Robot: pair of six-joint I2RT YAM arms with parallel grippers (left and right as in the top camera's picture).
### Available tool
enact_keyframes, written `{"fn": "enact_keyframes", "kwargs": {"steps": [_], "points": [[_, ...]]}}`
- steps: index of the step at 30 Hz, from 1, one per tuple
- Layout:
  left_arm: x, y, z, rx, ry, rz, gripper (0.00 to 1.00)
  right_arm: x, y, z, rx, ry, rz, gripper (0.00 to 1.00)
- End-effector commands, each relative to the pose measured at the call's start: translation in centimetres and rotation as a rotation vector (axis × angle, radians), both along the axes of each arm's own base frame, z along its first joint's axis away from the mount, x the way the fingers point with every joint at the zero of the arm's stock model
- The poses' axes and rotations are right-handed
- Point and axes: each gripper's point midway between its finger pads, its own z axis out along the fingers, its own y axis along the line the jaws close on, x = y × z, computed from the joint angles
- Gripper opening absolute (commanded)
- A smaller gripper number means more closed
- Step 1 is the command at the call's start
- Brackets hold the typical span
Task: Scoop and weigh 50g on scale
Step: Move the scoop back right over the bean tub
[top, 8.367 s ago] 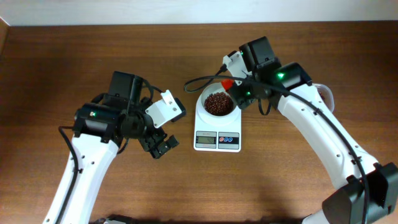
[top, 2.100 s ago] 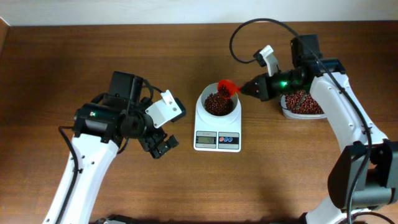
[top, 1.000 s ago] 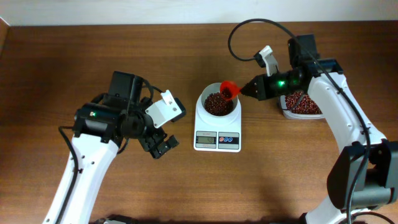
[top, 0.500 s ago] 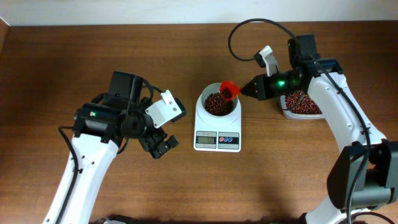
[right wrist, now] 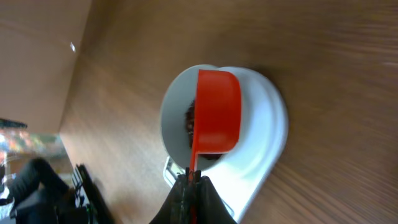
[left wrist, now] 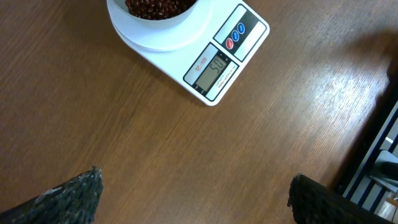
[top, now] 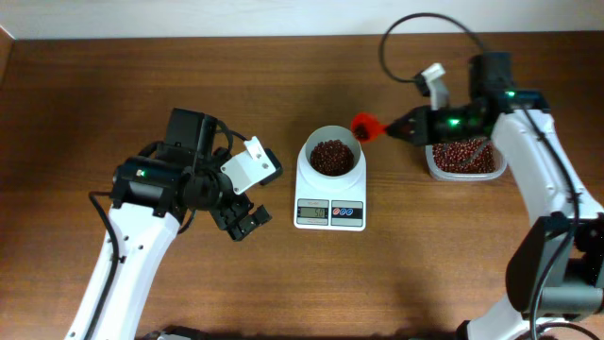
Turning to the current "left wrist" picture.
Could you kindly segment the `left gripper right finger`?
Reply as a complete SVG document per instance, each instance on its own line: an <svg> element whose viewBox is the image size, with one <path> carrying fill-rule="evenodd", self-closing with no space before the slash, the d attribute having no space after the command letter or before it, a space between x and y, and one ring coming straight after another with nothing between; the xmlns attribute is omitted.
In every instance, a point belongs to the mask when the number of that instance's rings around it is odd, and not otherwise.
<svg viewBox="0 0 398 224"><path fill-rule="evenodd" d="M287 206L298 224L392 224L303 174L292 179Z"/></svg>

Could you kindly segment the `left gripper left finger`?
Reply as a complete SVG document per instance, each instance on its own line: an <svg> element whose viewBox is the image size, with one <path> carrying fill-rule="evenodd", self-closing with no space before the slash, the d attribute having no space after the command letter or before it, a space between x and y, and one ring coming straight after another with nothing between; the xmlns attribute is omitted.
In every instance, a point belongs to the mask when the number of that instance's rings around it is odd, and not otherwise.
<svg viewBox="0 0 398 224"><path fill-rule="evenodd" d="M103 191L102 170L91 170L1 213L1 224L93 223Z"/></svg>

